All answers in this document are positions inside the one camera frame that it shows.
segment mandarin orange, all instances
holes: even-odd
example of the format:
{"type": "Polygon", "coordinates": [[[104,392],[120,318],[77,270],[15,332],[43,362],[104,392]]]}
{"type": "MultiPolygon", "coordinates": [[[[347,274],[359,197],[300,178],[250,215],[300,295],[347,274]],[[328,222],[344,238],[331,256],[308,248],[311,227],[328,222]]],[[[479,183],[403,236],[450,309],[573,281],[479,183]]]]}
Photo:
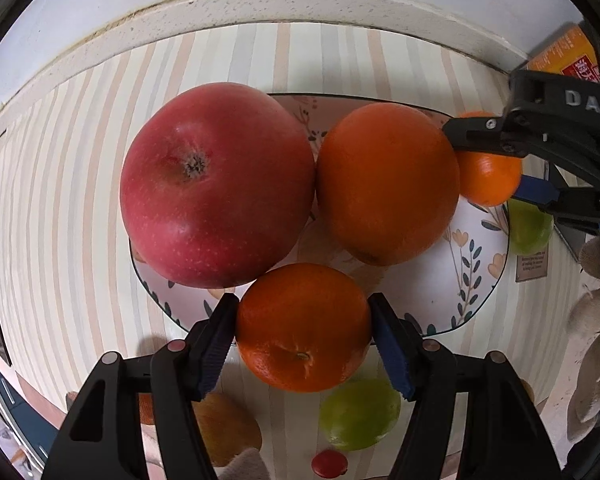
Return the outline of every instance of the mandarin orange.
{"type": "MultiPolygon", "coordinates": [[[[491,117],[488,112],[468,112],[461,117],[491,117]]],[[[460,194],[484,207],[504,204],[513,196],[522,177],[522,159],[491,153],[456,152],[460,167],[460,194]]]]}
{"type": "Polygon", "coordinates": [[[425,114],[374,103],[325,137],[316,191],[328,229],[347,251],[366,264],[398,264],[431,247],[448,226],[458,204],[458,162],[425,114]]]}
{"type": "Polygon", "coordinates": [[[261,380],[290,392],[319,392],[347,380],[371,340],[362,290],[316,264],[270,270],[240,300],[235,339],[261,380]]]}

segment red apple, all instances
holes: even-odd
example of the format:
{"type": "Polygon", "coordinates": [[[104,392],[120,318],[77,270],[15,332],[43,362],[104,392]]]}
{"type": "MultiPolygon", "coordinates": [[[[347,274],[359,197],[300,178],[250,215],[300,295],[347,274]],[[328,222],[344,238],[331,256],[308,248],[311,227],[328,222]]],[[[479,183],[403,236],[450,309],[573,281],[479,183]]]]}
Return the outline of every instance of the red apple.
{"type": "Polygon", "coordinates": [[[296,243],[314,199],[301,125],[272,97],[211,83],[169,101],[126,154],[120,209],[149,266],[188,286],[250,282],[296,243]]]}

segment blue gripper pad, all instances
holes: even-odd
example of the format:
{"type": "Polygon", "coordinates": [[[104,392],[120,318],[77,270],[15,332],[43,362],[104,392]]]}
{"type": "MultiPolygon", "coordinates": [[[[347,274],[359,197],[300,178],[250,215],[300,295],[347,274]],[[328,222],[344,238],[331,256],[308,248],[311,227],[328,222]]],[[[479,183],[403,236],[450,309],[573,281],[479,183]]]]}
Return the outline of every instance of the blue gripper pad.
{"type": "MultiPolygon", "coordinates": [[[[224,294],[204,327],[200,336],[192,343],[190,358],[198,361],[198,392],[203,399],[216,387],[222,366],[235,336],[235,318],[238,313],[238,298],[224,294]]],[[[196,323],[190,335],[195,337],[196,323]]]]}
{"type": "Polygon", "coordinates": [[[411,382],[408,362],[412,352],[405,352],[408,345],[405,329],[383,294],[371,295],[368,303],[372,335],[391,386],[405,399],[413,400],[416,388],[411,382]]]}

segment orange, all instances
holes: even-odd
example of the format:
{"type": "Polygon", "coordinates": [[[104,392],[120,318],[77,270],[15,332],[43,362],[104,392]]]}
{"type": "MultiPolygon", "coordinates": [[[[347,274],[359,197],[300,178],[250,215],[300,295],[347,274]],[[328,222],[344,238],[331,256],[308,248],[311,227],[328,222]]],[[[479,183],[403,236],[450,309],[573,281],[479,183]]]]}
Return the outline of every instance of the orange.
{"type": "Polygon", "coordinates": [[[238,306],[235,340],[261,380],[289,392],[320,392],[346,381],[365,358],[371,314],[346,274],[316,264],[270,270],[238,306]]]}
{"type": "Polygon", "coordinates": [[[458,196],[453,147],[414,108],[358,108],[327,134],[318,154],[320,212],[334,238],[366,264],[423,253],[442,236],[458,196]]]}
{"type": "MultiPolygon", "coordinates": [[[[461,117],[491,117],[468,112],[461,117]]],[[[484,207],[504,204],[513,196],[522,176],[522,159],[491,153],[456,152],[460,167],[460,194],[484,207]]]]}

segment floral plate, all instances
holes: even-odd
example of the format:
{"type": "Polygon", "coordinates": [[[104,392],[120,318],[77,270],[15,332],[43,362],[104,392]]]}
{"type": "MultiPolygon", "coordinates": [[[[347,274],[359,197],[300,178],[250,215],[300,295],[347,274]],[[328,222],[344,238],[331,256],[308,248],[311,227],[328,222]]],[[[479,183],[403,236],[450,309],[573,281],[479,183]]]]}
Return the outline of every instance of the floral plate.
{"type": "MultiPolygon", "coordinates": [[[[306,129],[317,156],[327,131],[368,99],[325,95],[274,95],[306,129]]],[[[448,117],[422,110],[439,126],[448,117]]],[[[391,267],[363,264],[330,236],[314,202],[298,243],[278,264],[313,262],[341,270],[367,293],[382,292],[399,317],[433,335],[453,330],[475,316],[494,289],[507,260],[509,225],[502,206],[482,208],[463,198],[443,237],[426,252],[391,267]]],[[[132,256],[142,286],[179,326],[190,330],[213,312],[225,292],[239,298],[250,283],[228,289],[192,288],[169,282],[132,256]]]]}

